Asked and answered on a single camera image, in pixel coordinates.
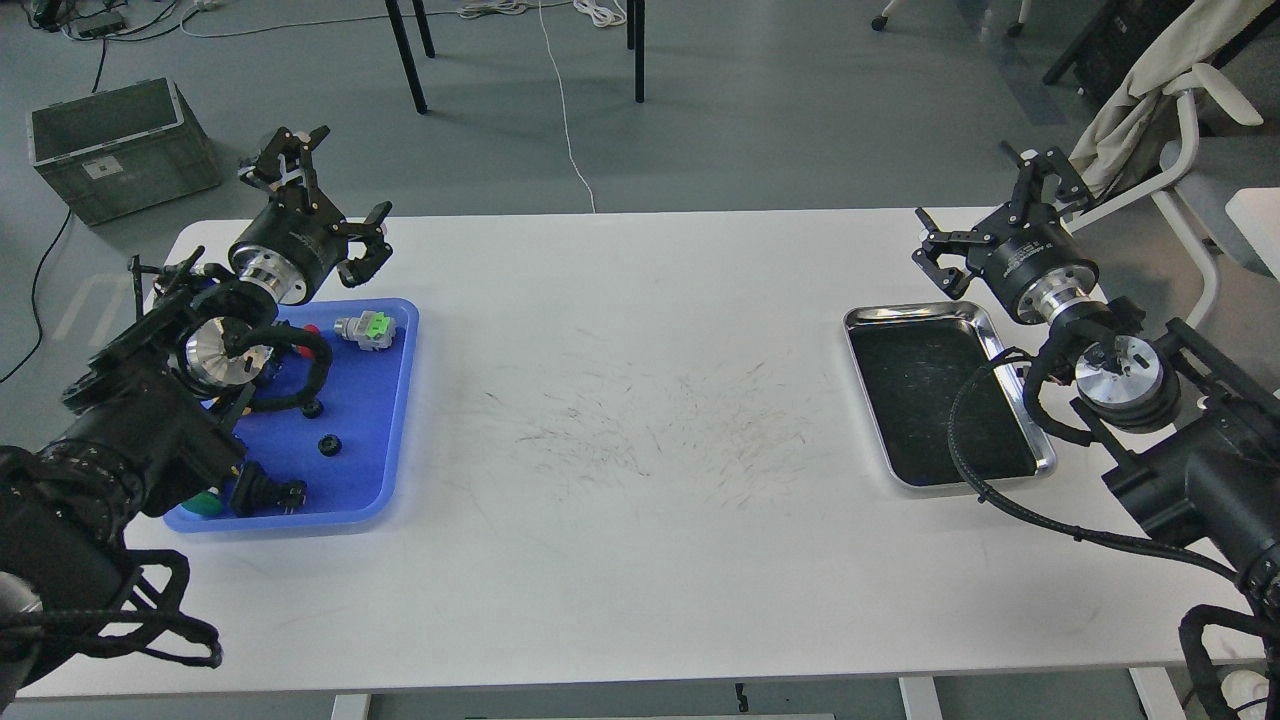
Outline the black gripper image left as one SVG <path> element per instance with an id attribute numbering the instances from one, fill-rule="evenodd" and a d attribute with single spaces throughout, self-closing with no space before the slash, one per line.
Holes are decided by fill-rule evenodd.
<path id="1" fill-rule="evenodd" d="M 238 179 L 269 200 L 230 246 L 230 269 L 242 279 L 264 269 L 280 305 L 310 302 L 334 268 L 344 287 L 366 284 L 394 252 L 385 229 L 392 201 L 375 205 L 362 222 L 348 222 L 317 187 L 312 150 L 329 133 L 328 126 L 297 133 L 280 127 L 238 169 Z M 347 243 L 361 243 L 364 252 L 348 258 Z"/>

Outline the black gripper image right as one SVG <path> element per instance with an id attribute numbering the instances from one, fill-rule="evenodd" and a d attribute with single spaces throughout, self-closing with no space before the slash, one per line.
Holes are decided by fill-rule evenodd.
<path id="1" fill-rule="evenodd" d="M 1059 311 L 1050 296 L 1071 288 L 1085 297 L 1097 286 L 1097 263 L 1080 254 L 1062 220 L 1094 208 L 1094 195 L 1057 146 L 1000 151 L 1018 167 L 1006 206 L 969 231 L 946 231 L 924 209 L 914 213 L 924 229 L 911 255 L 947 299 L 960 300 L 979 281 L 1016 323 L 1051 323 Z"/>

